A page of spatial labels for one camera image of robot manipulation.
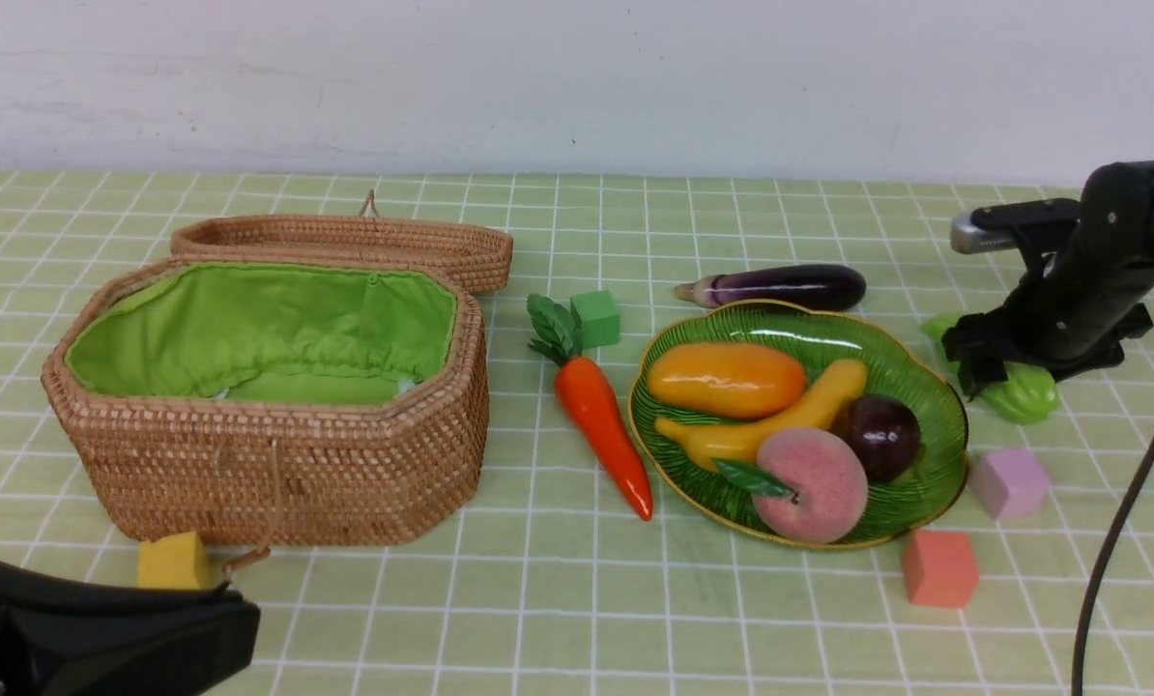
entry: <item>foam block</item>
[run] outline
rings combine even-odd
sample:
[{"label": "foam block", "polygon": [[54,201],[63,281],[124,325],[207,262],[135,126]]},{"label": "foam block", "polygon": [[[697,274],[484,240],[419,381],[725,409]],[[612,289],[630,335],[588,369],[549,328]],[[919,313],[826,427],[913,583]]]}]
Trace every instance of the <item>foam block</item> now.
[{"label": "foam block", "polygon": [[902,566],[913,604],[961,609],[980,583],[972,540],[962,532],[916,530],[904,551]]},{"label": "foam block", "polygon": [[1050,476],[1027,449],[999,449],[984,456],[967,486],[998,521],[1035,512],[1050,494]]},{"label": "foam block", "polygon": [[583,347],[601,349],[621,342],[621,308],[609,291],[575,294],[569,305],[580,319]]},{"label": "foam block", "polygon": [[211,570],[196,532],[174,533],[140,544],[140,581],[144,590],[209,590]]}]

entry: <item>carrot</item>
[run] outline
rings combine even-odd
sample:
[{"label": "carrot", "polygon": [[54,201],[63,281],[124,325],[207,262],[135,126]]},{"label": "carrot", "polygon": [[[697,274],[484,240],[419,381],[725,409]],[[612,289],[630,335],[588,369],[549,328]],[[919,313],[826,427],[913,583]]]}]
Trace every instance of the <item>carrot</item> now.
[{"label": "carrot", "polygon": [[580,321],[563,305],[541,294],[530,294],[526,309],[538,334],[538,338],[530,340],[530,349],[550,358],[560,368],[550,386],[560,406],[629,506],[639,518],[651,521],[653,495],[645,464],[629,439],[607,374],[598,362],[582,356]]}]

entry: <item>wicker basket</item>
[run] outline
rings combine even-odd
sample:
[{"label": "wicker basket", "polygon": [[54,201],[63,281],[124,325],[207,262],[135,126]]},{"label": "wicker basket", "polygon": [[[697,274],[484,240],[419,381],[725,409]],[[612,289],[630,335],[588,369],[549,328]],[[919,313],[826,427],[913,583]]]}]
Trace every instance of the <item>wicker basket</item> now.
[{"label": "wicker basket", "polygon": [[[366,211],[374,217],[365,217]],[[374,193],[357,217],[216,217],[172,235],[171,252],[219,257],[231,248],[254,249],[280,260],[357,259],[409,261],[448,272],[467,292],[479,294],[508,285],[512,238],[477,225],[380,217]]]},{"label": "wicker basket", "polygon": [[[380,247],[380,241],[388,241]],[[477,247],[475,263],[459,249]],[[135,540],[194,530],[216,545],[396,545],[470,501],[489,419],[485,321],[512,241],[495,230],[365,217],[225,217],[107,283],[48,356],[42,382],[113,524]],[[456,297],[448,357],[377,405],[106,396],[68,364],[119,300],[193,269],[417,271]]]}]

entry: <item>yellow cube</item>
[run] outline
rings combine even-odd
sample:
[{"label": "yellow cube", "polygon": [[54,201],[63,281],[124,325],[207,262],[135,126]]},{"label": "yellow cube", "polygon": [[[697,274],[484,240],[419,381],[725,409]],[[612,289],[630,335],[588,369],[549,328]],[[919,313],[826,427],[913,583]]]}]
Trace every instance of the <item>yellow cube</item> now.
[{"label": "yellow cube", "polygon": [[140,544],[140,589],[210,590],[211,569],[196,532]]}]

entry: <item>peach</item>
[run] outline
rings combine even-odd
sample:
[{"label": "peach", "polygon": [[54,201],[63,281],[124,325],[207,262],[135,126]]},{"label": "peach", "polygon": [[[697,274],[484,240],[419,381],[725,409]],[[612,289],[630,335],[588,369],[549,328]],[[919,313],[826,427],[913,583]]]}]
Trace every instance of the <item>peach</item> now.
[{"label": "peach", "polygon": [[775,432],[758,447],[758,467],[794,495],[754,495],[752,506],[780,537],[808,544],[838,541],[869,503],[869,480],[852,447],[816,427]]}]

